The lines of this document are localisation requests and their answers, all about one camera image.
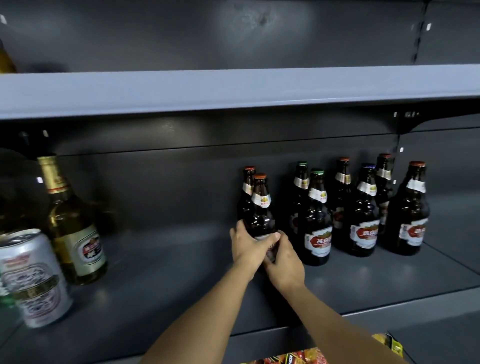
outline white shelf edge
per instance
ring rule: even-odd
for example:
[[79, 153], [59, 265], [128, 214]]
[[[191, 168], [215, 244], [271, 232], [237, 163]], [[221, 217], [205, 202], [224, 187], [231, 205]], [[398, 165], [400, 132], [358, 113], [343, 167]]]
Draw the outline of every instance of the white shelf edge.
[[0, 76], [0, 120], [480, 96], [480, 65]]

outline person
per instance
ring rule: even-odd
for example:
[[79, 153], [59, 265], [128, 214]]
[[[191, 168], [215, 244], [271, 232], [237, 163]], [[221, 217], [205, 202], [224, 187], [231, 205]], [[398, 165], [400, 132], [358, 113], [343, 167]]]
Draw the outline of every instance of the person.
[[[157, 339], [141, 364], [220, 364], [248, 283], [262, 263], [275, 288], [312, 336], [329, 364], [405, 364], [389, 348], [352, 325], [305, 286], [305, 269], [283, 232], [257, 241], [243, 221], [230, 230], [233, 266], [199, 302]], [[265, 257], [279, 243], [275, 263]]]

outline bottle cap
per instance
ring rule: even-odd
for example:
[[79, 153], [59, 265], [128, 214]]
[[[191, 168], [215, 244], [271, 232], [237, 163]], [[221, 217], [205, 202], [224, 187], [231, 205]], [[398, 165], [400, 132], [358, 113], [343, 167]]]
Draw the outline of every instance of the bottle cap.
[[426, 163], [421, 162], [419, 160], [413, 160], [413, 161], [410, 162], [410, 165], [413, 166], [413, 167], [425, 167]]
[[319, 176], [322, 176], [324, 174], [324, 170], [321, 170], [318, 168], [312, 168], [312, 174], [317, 174]]

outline dark glass bottle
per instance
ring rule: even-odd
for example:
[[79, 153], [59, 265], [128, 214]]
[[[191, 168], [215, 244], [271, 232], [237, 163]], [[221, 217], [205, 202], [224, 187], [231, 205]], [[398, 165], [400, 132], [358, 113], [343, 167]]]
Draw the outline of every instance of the dark glass bottle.
[[420, 251], [430, 216], [425, 171], [425, 162], [410, 162], [405, 179], [390, 200], [385, 246], [394, 253], [414, 255]]
[[254, 166], [245, 167], [243, 169], [243, 189], [240, 200], [237, 204], [237, 219], [242, 220], [253, 210], [252, 194], [253, 194], [253, 177], [256, 173]]
[[388, 204], [392, 197], [392, 188], [390, 180], [392, 179], [392, 165], [390, 163], [392, 156], [390, 154], [380, 154], [377, 158], [375, 168], [375, 183], [377, 185], [377, 196], [375, 202], [380, 211], [380, 225], [378, 226], [379, 238], [385, 233], [385, 224], [388, 215]]
[[326, 207], [323, 170], [312, 169], [308, 196], [309, 207], [300, 214], [300, 232], [304, 242], [300, 258], [307, 265], [321, 266], [330, 258], [333, 229]]
[[375, 203], [375, 165], [362, 163], [357, 189], [351, 204], [345, 211], [345, 224], [348, 229], [346, 251], [354, 256], [372, 255], [377, 243], [378, 207]]
[[38, 158], [50, 196], [48, 225], [65, 278], [82, 285], [100, 279], [108, 268], [93, 212], [63, 177], [56, 156]]
[[348, 232], [343, 226], [343, 215], [345, 207], [351, 199], [351, 176], [350, 176], [350, 158], [342, 157], [336, 162], [336, 175], [332, 183], [331, 191], [328, 191], [328, 210], [332, 216], [333, 237], [332, 243], [339, 249], [343, 249], [346, 244]]
[[289, 220], [290, 228], [293, 232], [293, 240], [298, 239], [299, 213], [304, 211], [308, 201], [309, 183], [307, 162], [298, 162], [297, 169], [295, 170], [295, 178], [293, 179]]
[[[253, 185], [253, 211], [245, 217], [245, 228], [247, 232], [257, 240], [263, 240], [270, 234], [277, 232], [275, 219], [270, 211], [272, 198], [268, 192], [267, 175], [264, 173], [255, 174], [255, 182]], [[267, 257], [275, 262], [278, 244], [270, 247]]]

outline person's right hand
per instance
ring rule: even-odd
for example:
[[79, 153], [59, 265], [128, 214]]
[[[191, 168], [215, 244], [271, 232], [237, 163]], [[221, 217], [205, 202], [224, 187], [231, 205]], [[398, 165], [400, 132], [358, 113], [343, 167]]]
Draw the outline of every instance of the person's right hand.
[[283, 231], [279, 232], [282, 236], [275, 263], [266, 257], [264, 265], [272, 284], [285, 297], [290, 291], [305, 286], [305, 268], [288, 236]]

